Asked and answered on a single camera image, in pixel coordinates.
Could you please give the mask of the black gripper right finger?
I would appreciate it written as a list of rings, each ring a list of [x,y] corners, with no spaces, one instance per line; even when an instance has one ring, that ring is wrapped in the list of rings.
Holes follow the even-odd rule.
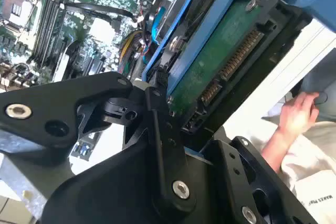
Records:
[[[316,222],[244,137],[230,143],[212,139],[203,154],[213,164],[223,223]]]

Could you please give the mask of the bare person hand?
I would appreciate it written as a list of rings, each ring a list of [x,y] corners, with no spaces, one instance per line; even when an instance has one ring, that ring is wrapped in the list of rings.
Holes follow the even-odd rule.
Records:
[[[319,115],[314,104],[318,96],[317,92],[301,92],[282,106],[278,129],[288,139],[296,139],[314,125]]]

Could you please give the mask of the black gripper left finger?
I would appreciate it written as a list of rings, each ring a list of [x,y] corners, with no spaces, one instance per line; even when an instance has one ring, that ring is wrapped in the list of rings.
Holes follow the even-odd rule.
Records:
[[[121,74],[107,72],[1,94],[1,152],[34,165],[60,164],[79,138],[112,123],[125,126],[127,148],[181,142],[164,81],[141,90]]]

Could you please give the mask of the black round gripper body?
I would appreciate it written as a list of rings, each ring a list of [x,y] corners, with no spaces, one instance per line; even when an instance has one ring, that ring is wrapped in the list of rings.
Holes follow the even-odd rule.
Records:
[[[213,141],[204,158],[178,140],[138,142],[64,182],[42,223],[229,223],[224,176],[236,151]]]

